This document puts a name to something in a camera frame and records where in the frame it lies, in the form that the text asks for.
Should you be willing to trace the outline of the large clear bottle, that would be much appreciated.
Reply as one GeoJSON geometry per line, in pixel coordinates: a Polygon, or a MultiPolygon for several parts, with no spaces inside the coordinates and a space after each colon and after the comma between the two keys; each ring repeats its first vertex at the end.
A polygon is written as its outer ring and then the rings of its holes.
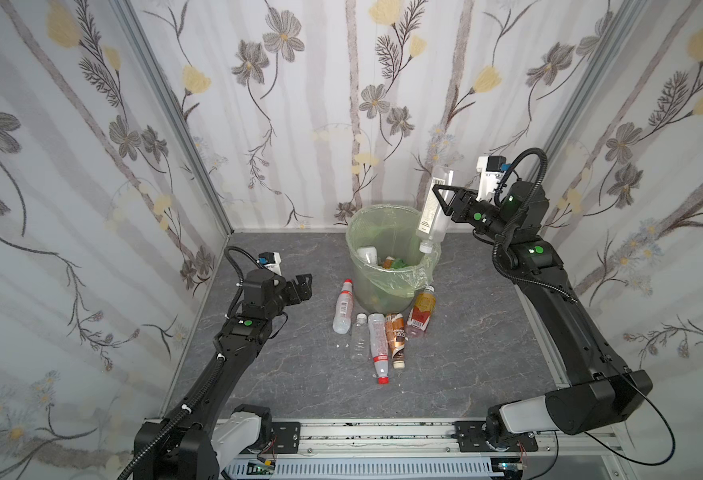
{"type": "Polygon", "coordinates": [[[453,174],[455,174],[453,170],[443,166],[437,166],[433,170],[429,190],[427,190],[427,198],[425,198],[425,204],[423,204],[423,210],[421,210],[421,218],[419,218],[419,224],[417,224],[419,251],[423,254],[433,253],[435,248],[443,242],[443,238],[445,238],[447,233],[449,217],[443,213],[441,203],[439,203],[437,195],[433,192],[433,188],[436,185],[451,186],[453,184],[453,174]]]}

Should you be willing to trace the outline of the white bottle red cap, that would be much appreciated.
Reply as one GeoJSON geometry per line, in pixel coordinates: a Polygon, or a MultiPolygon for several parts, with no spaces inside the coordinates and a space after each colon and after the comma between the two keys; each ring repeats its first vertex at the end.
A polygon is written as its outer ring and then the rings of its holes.
{"type": "Polygon", "coordinates": [[[336,303],[333,330],[337,334],[347,334],[351,328],[353,316],[353,281],[347,279],[336,303]]]}

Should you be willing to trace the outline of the small clear bottle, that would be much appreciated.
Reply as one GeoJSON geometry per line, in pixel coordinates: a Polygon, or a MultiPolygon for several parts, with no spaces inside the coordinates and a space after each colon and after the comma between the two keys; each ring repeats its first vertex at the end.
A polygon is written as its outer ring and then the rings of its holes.
{"type": "Polygon", "coordinates": [[[364,362],[369,356],[367,314],[359,313],[351,326],[351,359],[364,362]]]}

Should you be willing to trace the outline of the white label yellow V bottle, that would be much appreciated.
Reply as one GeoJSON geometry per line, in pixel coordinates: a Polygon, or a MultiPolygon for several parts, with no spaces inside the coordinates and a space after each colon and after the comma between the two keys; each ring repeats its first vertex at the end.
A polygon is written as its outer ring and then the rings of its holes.
{"type": "Polygon", "coordinates": [[[367,265],[378,266],[379,265],[379,254],[377,254],[377,248],[373,246],[361,247],[357,250],[357,256],[365,262],[367,265]]]}

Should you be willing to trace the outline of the clear bottle red label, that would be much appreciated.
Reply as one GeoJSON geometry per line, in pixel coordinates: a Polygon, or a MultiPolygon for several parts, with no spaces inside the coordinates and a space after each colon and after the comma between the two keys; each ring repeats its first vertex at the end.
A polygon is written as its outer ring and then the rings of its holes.
{"type": "Polygon", "coordinates": [[[387,343],[387,330],[385,330],[385,315],[372,313],[367,318],[369,325],[369,348],[373,367],[377,374],[377,383],[389,383],[389,343],[387,343]]]}

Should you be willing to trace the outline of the orange drink bottle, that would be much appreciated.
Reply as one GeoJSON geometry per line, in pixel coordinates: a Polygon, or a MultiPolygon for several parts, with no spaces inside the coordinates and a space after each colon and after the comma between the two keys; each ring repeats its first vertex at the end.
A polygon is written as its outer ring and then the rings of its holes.
{"type": "Polygon", "coordinates": [[[425,286],[423,292],[415,298],[413,309],[409,314],[407,324],[405,324],[407,336],[418,338],[427,332],[436,305],[435,288],[433,285],[425,286]]]}

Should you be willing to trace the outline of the brown label milk tea bottle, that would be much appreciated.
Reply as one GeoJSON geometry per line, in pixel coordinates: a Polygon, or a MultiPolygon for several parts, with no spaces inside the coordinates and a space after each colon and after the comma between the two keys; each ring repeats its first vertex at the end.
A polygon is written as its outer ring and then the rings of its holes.
{"type": "Polygon", "coordinates": [[[385,332],[387,332],[387,345],[391,354],[391,364],[393,369],[402,370],[405,368],[405,319],[401,313],[388,315],[385,318],[385,332]]]}

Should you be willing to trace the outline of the green plastic bottle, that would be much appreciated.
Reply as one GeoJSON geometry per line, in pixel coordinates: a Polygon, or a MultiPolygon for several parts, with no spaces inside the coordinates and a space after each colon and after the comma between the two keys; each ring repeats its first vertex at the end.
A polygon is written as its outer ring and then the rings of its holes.
{"type": "Polygon", "coordinates": [[[391,264],[391,269],[393,270],[401,270],[405,268],[410,268],[411,263],[405,261],[403,258],[397,258],[392,264],[391,264]]]}

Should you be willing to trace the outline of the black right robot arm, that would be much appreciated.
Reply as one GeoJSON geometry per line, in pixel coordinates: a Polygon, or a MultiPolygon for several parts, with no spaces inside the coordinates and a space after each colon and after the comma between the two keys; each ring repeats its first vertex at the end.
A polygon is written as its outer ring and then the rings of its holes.
{"type": "Polygon", "coordinates": [[[549,200],[527,181],[511,186],[499,203],[457,186],[433,186],[443,213],[473,226],[491,241],[493,266],[531,302],[553,339],[569,387],[493,406],[485,418],[485,440],[503,449],[536,431],[575,435],[629,419],[653,389],[643,370],[632,370],[597,331],[571,287],[563,260],[539,236],[549,200]]]}

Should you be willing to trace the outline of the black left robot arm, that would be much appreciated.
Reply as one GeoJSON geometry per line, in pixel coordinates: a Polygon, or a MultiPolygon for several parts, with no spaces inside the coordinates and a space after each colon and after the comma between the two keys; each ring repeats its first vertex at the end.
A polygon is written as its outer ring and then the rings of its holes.
{"type": "Polygon", "coordinates": [[[147,420],[121,479],[218,479],[230,462],[215,436],[220,414],[240,379],[273,337],[274,320],[308,301],[313,276],[294,280],[258,268],[241,278],[228,315],[214,337],[215,353],[183,399],[159,422],[147,420]]]}

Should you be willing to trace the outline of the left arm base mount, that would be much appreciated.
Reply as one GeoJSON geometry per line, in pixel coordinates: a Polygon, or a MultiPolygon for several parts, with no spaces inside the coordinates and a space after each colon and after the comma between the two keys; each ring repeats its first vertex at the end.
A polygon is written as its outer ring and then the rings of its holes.
{"type": "Polygon", "coordinates": [[[270,408],[242,404],[217,423],[211,442],[219,460],[241,453],[297,454],[301,430],[300,422],[275,421],[270,408]]]}

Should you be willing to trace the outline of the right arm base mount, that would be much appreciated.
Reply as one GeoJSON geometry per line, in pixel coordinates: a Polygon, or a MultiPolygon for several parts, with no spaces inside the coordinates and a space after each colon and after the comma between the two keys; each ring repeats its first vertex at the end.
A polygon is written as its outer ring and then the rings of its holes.
{"type": "Polygon", "coordinates": [[[511,433],[501,420],[501,405],[487,410],[484,420],[459,420],[453,424],[453,438],[461,453],[538,452],[533,433],[511,433]]]}

